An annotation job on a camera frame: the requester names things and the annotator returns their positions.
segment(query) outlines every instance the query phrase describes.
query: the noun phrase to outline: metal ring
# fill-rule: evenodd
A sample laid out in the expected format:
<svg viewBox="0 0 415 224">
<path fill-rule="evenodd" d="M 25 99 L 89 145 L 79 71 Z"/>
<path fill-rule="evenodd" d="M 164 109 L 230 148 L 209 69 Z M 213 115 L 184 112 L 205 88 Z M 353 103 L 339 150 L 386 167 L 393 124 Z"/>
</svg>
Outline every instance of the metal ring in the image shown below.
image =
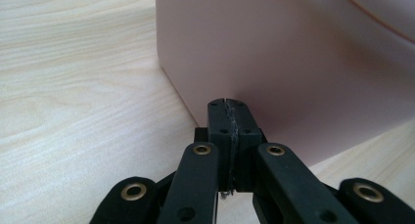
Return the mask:
<svg viewBox="0 0 415 224">
<path fill-rule="evenodd" d="M 273 156 L 282 156 L 285 153 L 285 150 L 278 146 L 269 146 L 266 151 Z"/>
<path fill-rule="evenodd" d="M 138 194 L 134 194 L 134 195 L 129 195 L 128 191 L 131 188 L 140 188 L 140 192 Z M 137 201 L 139 199 L 141 199 L 142 197 L 144 197 L 144 195 L 146 195 L 147 193 L 147 187 L 146 185 L 142 184 L 142 183 L 132 183 L 132 184 L 128 184 L 124 187 L 124 189 L 122 189 L 121 191 L 121 197 L 123 199 L 125 199 L 128 202 L 134 202 Z"/>
<path fill-rule="evenodd" d="M 369 190 L 373 195 L 368 195 L 365 192 L 362 192 L 362 190 Z M 365 200 L 369 202 L 382 202 L 385 198 L 384 195 L 382 195 L 381 192 L 373 188 L 372 186 L 369 186 L 367 184 L 363 183 L 356 183 L 353 186 L 353 191 L 360 196 L 361 198 L 364 198 Z"/>
<path fill-rule="evenodd" d="M 197 155 L 207 155 L 210 153 L 210 146 L 198 145 L 193 148 L 193 152 Z"/>
</svg>

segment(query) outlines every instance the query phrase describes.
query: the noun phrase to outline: black metal arm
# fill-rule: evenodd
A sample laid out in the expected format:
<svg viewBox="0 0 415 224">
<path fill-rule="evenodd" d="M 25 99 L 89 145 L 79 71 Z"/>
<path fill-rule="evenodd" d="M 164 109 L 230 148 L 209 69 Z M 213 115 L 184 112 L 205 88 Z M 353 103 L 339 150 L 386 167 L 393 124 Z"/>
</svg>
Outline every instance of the black metal arm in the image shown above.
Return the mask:
<svg viewBox="0 0 415 224">
<path fill-rule="evenodd" d="M 253 193 L 261 223 L 415 223 L 415 211 L 387 189 L 354 178 L 335 190 L 286 146 L 268 143 L 248 107 L 218 99 L 196 128 L 175 173 L 155 183 L 116 184 L 91 223 L 215 223 L 217 196 Z"/>
</svg>

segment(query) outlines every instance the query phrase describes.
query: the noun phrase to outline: light wood surface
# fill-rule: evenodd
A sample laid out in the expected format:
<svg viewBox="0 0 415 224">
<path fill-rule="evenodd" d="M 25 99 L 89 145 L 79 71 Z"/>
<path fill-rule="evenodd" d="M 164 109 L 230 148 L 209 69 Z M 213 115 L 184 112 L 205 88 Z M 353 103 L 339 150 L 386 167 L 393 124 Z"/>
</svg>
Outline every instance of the light wood surface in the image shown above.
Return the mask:
<svg viewBox="0 0 415 224">
<path fill-rule="evenodd" d="M 87 223 L 118 181 L 176 169 L 196 124 L 158 63 L 155 17 L 155 0 L 0 0 L 0 223 Z M 311 169 L 414 207 L 415 121 Z M 257 223 L 249 195 L 218 212 Z"/>
</svg>

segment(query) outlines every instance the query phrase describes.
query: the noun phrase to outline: pink container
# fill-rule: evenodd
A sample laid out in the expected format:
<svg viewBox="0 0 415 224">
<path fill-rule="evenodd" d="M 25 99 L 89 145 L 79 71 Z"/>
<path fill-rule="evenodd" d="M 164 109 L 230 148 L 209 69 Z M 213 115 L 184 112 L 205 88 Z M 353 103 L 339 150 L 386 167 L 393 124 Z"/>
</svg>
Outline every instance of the pink container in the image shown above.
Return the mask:
<svg viewBox="0 0 415 224">
<path fill-rule="evenodd" d="M 245 102 L 311 165 L 415 117 L 415 0 L 157 0 L 161 65 L 196 121 Z"/>
</svg>

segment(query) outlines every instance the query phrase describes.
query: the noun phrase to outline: wooden table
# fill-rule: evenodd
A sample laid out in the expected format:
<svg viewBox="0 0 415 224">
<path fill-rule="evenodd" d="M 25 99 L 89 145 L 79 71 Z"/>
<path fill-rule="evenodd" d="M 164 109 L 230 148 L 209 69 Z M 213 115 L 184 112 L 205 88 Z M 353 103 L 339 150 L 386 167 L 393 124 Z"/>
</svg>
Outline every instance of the wooden table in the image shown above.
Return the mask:
<svg viewBox="0 0 415 224">
<path fill-rule="evenodd" d="M 158 63 L 155 0 L 0 0 L 0 223 L 87 223 L 118 181 L 162 179 L 196 126 Z M 415 121 L 311 167 L 415 207 Z M 251 196 L 218 223 L 257 223 Z"/>
</svg>

